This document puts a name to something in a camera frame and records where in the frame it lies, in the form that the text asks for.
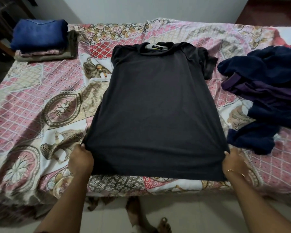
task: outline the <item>pink patterned bedsheet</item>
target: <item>pink patterned bedsheet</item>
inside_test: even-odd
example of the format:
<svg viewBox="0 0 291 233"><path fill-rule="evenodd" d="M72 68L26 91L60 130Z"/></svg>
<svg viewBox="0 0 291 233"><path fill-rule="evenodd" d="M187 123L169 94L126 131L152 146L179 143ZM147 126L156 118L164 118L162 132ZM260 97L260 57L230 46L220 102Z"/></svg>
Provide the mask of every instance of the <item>pink patterned bedsheet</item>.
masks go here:
<svg viewBox="0 0 291 233"><path fill-rule="evenodd" d="M274 28L154 19L142 24L71 25L80 32L78 58L41 63L15 62L0 85L0 202L49 204L72 180L67 168L74 144L91 123L112 73L116 45L186 41L203 46L219 62L235 55L285 44ZM250 122L243 100L221 89L217 72L208 86L222 126ZM283 128L268 156L244 150L252 185L291 199L291 129ZM229 182L141 176L92 176L89 196L230 190Z"/></svg>

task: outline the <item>stack of folded clothes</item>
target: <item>stack of folded clothes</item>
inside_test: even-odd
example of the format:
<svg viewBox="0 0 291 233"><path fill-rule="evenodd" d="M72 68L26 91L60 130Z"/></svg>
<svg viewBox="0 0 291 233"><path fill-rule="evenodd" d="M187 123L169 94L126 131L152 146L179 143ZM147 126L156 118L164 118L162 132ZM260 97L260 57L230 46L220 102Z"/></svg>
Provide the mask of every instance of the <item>stack of folded clothes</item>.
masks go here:
<svg viewBox="0 0 291 233"><path fill-rule="evenodd" d="M65 20L22 19L14 28L11 48L20 62L75 58L76 31L68 32Z"/></svg>

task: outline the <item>hand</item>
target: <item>hand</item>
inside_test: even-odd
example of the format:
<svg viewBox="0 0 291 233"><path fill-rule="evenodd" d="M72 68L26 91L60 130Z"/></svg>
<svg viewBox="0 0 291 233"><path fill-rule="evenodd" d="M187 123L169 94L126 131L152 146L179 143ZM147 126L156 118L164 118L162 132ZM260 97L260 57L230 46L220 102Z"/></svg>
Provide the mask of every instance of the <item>hand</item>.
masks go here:
<svg viewBox="0 0 291 233"><path fill-rule="evenodd" d="M240 173L244 174L245 177L248 177L249 168L247 164L244 161L244 158L239 155L239 149L236 147L233 147L231 149L231 152L228 153L227 151L224 152L225 159L222 162L222 169L223 173L226 176L226 178L229 180L229 177L231 175L241 175Z"/></svg>
<svg viewBox="0 0 291 233"><path fill-rule="evenodd" d="M85 145L76 144L68 163L68 168L74 176L89 178L94 167L92 153L85 149Z"/></svg>

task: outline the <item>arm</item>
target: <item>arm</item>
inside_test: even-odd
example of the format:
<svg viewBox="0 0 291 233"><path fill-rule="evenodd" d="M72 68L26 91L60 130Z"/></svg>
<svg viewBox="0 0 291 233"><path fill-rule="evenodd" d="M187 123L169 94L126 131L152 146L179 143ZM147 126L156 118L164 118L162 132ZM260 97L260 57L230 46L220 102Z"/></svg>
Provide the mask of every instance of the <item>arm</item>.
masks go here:
<svg viewBox="0 0 291 233"><path fill-rule="evenodd" d="M226 152L225 155L223 172L235 190L249 231L291 233L291 222L269 205L240 174L247 177L248 167L238 154L237 148L231 149L231 153Z"/></svg>
<svg viewBox="0 0 291 233"><path fill-rule="evenodd" d="M57 201L35 232L80 232L86 186L93 170L94 159L84 144L76 145L70 154L69 170L74 177L66 191Z"/></svg>

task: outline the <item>blue folded cloth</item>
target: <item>blue folded cloth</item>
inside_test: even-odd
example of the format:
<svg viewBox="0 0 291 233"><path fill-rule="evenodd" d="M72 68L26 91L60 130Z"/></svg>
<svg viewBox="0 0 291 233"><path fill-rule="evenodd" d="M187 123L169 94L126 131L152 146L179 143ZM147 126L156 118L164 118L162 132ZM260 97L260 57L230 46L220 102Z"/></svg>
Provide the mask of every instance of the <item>blue folded cloth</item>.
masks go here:
<svg viewBox="0 0 291 233"><path fill-rule="evenodd" d="M63 20L21 19L14 28L11 48L22 53L67 46L68 23Z"/></svg>

